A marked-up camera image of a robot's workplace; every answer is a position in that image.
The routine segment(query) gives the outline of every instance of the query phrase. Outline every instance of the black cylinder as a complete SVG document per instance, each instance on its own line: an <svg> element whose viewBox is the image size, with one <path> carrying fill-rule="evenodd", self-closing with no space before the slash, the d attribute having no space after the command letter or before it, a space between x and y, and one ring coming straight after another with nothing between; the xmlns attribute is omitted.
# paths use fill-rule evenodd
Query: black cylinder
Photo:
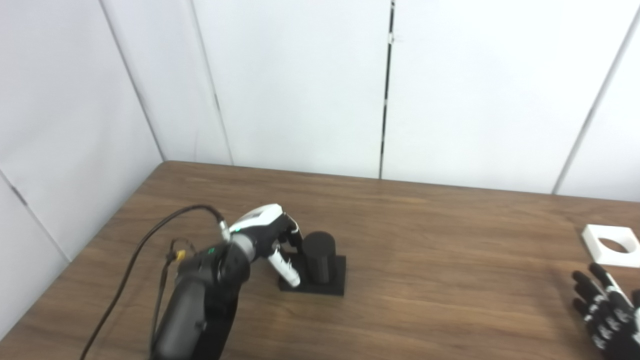
<svg viewBox="0 0 640 360"><path fill-rule="evenodd" d="M324 231L307 235L302 241L302 252L307 260L311 280L316 284L327 284L335 277L335 240Z"/></svg>

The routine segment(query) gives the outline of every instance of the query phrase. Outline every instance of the wood grain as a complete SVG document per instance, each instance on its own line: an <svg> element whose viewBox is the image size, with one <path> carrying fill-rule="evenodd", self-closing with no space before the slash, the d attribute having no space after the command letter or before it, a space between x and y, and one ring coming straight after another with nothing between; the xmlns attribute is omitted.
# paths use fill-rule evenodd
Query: wood grain
<svg viewBox="0 0 640 360"><path fill-rule="evenodd" d="M231 223L271 202L303 232L334 235L348 259L346 294L280 292L275 271L254 263L224 359L599 359L570 305L571 271L590 262L579 232L640 231L632 202L167 162L0 342L0 359L77 358L135 244L172 211L212 204ZM219 241L204 212L160 230L89 359L145 358L176 236ZM640 287L640 270L609 270Z"/></svg>

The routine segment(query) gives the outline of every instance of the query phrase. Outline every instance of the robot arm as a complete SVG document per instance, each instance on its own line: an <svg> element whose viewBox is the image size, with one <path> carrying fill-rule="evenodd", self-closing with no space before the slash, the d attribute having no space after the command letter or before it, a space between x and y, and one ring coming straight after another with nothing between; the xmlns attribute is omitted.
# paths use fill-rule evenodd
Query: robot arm
<svg viewBox="0 0 640 360"><path fill-rule="evenodd" d="M256 259L267 258L292 287L300 284L298 272L283 258L279 243L288 241L300 248L302 236L280 205L254 209L229 230L229 241L180 263L175 289L154 336L151 360L220 358L236 315L240 287Z"/></svg>

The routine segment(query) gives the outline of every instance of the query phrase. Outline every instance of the white wall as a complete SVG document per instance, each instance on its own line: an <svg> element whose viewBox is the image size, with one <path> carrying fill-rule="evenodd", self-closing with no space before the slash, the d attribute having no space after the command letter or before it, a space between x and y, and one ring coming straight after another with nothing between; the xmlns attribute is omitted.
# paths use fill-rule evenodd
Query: white wall
<svg viewBox="0 0 640 360"><path fill-rule="evenodd" d="M231 164L190 0L104 0L166 160Z"/></svg>
<svg viewBox="0 0 640 360"><path fill-rule="evenodd" d="M0 169L72 259L160 155L99 2L0 13Z"/></svg>
<svg viewBox="0 0 640 360"><path fill-rule="evenodd" d="M550 193L638 4L398 1L383 178Z"/></svg>
<svg viewBox="0 0 640 360"><path fill-rule="evenodd" d="M236 165L377 177L389 0L195 0Z"/></svg>
<svg viewBox="0 0 640 360"><path fill-rule="evenodd" d="M558 193L640 201L640 29L637 23Z"/></svg>
<svg viewBox="0 0 640 360"><path fill-rule="evenodd" d="M0 173L0 339L67 265Z"/></svg>

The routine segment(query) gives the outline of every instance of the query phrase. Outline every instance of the white square holder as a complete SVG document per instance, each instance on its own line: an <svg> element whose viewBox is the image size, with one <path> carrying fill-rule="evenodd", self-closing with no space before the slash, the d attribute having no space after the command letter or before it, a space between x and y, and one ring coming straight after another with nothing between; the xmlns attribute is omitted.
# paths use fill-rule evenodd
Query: white square holder
<svg viewBox="0 0 640 360"><path fill-rule="evenodd" d="M640 243L631 228L589 224L584 228L582 238L596 263L640 268ZM609 249L600 239L619 243L627 253Z"/></svg>

